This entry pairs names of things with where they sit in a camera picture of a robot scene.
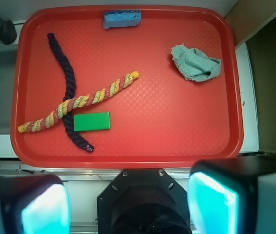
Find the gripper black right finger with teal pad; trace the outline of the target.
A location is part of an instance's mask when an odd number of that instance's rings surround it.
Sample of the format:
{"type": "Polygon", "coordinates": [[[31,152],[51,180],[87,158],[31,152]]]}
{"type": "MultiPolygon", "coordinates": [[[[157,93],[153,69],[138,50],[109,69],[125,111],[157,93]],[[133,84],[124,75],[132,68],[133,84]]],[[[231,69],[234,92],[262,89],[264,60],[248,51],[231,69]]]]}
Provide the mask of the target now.
{"type": "Polygon", "coordinates": [[[276,234],[276,156],[197,161],[187,199],[201,234],[276,234]]]}

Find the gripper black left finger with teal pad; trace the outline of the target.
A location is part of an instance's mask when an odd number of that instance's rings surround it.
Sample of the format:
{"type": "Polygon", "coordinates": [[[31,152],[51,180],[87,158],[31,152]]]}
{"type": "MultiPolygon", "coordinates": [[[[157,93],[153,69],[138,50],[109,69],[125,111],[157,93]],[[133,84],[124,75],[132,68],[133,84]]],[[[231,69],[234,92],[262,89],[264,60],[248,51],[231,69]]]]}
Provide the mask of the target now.
{"type": "Polygon", "coordinates": [[[71,202],[55,175],[0,176],[0,234],[68,234],[71,202]]]}

